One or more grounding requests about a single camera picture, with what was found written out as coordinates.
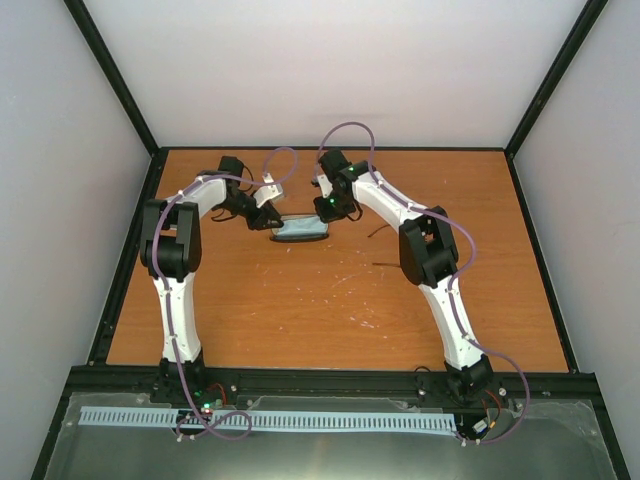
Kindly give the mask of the black glasses case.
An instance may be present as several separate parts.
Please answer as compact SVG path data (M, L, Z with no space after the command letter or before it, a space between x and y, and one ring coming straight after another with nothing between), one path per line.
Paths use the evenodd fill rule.
M326 239L329 225L316 214L293 214L282 217L283 225L271 230L270 240L278 243L304 243Z

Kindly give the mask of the light blue cleaning cloth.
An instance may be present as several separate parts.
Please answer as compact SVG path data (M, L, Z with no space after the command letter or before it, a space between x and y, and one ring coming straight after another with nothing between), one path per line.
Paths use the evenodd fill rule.
M319 237L328 232L328 226L317 215L289 216L284 226L274 233L279 238Z

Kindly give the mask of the brown sunglasses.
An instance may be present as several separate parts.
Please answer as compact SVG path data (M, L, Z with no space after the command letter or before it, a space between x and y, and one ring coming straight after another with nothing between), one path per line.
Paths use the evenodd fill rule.
M399 268L398 237L389 225L380 225L367 237L367 258L375 267Z

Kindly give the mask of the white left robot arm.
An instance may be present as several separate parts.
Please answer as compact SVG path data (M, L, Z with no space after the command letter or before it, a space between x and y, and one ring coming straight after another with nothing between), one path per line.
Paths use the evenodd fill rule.
M201 400L208 390L203 348L195 320L194 283L202 260L201 219L223 210L241 217L252 231L281 227L274 202L281 183L268 172L245 179L246 165L224 156L215 170L203 170L191 184L143 208L140 260L159 298L163 324L160 379L186 402Z

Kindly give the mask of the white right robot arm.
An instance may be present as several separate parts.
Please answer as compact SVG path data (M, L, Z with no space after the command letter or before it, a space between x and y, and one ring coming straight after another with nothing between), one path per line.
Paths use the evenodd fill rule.
M493 370L461 297L459 253L446 211L414 202L369 162L352 163L338 149L319 156L313 184L321 191L314 207L323 222L356 221L367 207L396 232L400 268L426 298L441 336L449 394L460 404L470 401Z

